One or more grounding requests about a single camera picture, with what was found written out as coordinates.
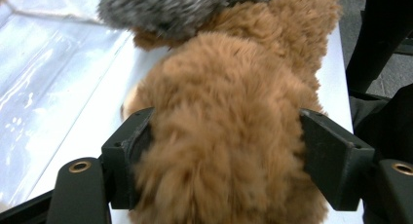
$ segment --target stuffed animal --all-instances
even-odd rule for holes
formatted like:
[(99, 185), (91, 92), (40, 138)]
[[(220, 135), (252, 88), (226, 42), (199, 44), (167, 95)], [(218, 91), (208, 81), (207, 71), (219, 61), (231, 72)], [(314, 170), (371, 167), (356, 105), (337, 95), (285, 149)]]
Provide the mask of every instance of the stuffed animal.
[(113, 27), (139, 26), (162, 37), (188, 39), (213, 14), (240, 1), (245, 0), (100, 0), (98, 10)]
[(124, 118), (155, 107), (131, 220), (320, 223), (299, 110), (322, 112), (315, 73), (339, 15), (338, 0), (246, 1), (189, 40), (135, 28), (136, 45), (174, 49), (124, 102)]

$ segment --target black metal leg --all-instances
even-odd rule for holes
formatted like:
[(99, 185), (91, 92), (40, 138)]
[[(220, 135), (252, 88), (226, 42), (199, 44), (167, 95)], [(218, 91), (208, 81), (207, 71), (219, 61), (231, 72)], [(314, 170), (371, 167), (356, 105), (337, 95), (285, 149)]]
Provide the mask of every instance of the black metal leg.
[(346, 70), (349, 89), (363, 92), (413, 30), (413, 0), (366, 0), (357, 45)]

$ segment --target brown plush toy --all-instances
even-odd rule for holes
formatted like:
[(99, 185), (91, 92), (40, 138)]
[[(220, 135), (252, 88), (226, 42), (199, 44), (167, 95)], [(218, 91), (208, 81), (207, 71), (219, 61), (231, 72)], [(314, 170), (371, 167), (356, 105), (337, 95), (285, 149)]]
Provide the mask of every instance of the brown plush toy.
[(188, 41), (134, 29), (137, 46), (174, 48), (123, 106), (155, 107), (134, 223), (322, 222), (299, 110), (321, 111), (315, 73), (339, 13), (338, 0), (243, 2)]

